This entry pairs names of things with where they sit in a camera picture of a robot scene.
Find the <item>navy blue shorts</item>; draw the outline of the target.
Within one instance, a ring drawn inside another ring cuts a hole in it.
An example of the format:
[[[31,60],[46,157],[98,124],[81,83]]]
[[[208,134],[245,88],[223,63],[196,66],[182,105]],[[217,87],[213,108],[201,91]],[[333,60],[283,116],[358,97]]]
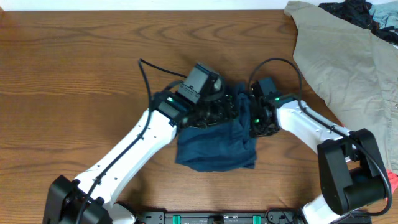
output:
[[[177,141],[177,164],[198,172],[255,168],[257,141],[249,134],[250,100],[243,83],[230,91],[239,109],[238,118],[206,129],[182,130]]]

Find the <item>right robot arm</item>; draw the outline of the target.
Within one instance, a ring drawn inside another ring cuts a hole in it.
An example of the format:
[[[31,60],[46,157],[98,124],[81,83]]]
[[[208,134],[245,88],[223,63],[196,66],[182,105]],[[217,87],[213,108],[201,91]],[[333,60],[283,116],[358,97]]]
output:
[[[386,207],[376,214],[388,212],[392,189],[372,132],[331,122],[299,97],[282,95],[271,78],[254,82],[249,92],[251,136],[285,130],[318,156],[322,193],[302,207],[293,223],[362,223],[374,215],[362,208],[382,199]]]

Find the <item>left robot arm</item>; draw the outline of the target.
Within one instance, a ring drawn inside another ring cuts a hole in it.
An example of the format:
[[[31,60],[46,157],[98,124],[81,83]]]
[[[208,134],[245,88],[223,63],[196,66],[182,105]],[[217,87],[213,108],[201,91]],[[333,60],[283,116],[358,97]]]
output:
[[[224,78],[196,64],[187,76],[149,95],[149,107],[137,124],[95,165],[73,180],[60,175],[53,181],[43,223],[135,223],[137,218],[117,199],[142,166],[179,130],[209,128],[237,115]]]

